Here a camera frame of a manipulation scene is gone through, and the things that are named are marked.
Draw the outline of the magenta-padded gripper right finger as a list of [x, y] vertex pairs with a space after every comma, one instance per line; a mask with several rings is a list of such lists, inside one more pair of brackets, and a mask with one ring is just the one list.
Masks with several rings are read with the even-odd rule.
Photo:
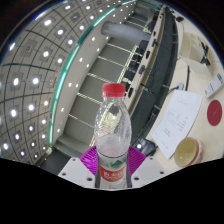
[[154, 157], [146, 157], [133, 146], [129, 147], [126, 171], [128, 188], [140, 188], [165, 176], [166, 171]]

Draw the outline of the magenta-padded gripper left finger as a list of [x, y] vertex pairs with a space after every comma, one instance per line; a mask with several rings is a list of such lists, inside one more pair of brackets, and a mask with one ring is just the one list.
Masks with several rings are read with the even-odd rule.
[[94, 188], [98, 172], [96, 147], [88, 149], [79, 158], [72, 157], [58, 176], [84, 188]]

